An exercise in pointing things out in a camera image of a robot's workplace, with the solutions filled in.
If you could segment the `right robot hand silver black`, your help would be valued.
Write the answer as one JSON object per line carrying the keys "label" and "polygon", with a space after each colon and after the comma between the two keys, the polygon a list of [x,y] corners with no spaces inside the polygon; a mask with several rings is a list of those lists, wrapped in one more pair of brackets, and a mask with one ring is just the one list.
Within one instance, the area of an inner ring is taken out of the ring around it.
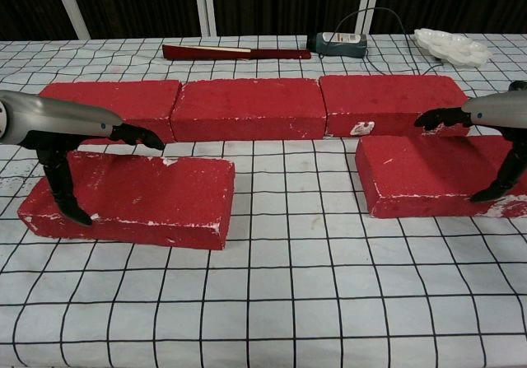
{"label": "right robot hand silver black", "polygon": [[496,178],[470,198],[472,202],[487,202],[503,197],[526,171],[526,92],[507,91],[468,99],[455,108],[430,109],[414,121],[426,131],[439,125],[485,126],[496,129],[511,149],[501,164]]}

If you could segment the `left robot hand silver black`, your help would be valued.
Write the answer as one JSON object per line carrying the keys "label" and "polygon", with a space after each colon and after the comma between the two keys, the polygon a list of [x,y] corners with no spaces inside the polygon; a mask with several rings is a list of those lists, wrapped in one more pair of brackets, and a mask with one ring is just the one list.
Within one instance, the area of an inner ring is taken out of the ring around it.
{"label": "left robot hand silver black", "polygon": [[91,218],[79,207],[74,195],[68,153],[85,140],[97,138],[165,149],[165,143],[153,131],[125,123],[110,110],[19,91],[1,91],[1,143],[35,151],[59,211],[84,226],[91,224]]}

